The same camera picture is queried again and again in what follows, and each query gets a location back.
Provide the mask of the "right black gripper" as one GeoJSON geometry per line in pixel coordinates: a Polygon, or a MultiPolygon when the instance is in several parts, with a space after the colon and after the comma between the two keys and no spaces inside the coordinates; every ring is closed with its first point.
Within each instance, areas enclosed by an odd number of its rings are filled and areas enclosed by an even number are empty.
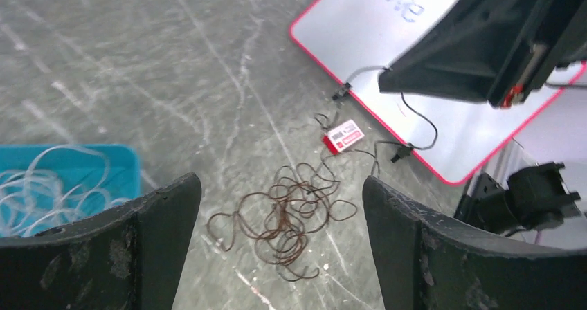
{"type": "Polygon", "coordinates": [[[509,108],[586,60],[586,0],[458,0],[379,75],[382,93],[509,108]]]}

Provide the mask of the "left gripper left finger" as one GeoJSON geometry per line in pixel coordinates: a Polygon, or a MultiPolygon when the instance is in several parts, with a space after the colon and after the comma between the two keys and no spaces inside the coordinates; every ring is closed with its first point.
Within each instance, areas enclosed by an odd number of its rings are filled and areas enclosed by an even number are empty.
{"type": "Polygon", "coordinates": [[[192,172],[31,237],[1,239],[2,309],[171,309],[201,201],[192,172]]]}

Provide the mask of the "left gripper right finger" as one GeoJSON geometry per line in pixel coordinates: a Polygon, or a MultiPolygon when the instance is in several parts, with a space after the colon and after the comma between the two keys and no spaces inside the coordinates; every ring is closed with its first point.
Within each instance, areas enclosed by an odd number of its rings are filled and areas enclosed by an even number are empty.
{"type": "Polygon", "coordinates": [[[369,176],[362,190],[386,309],[585,309],[586,251],[486,232],[369,176]]]}

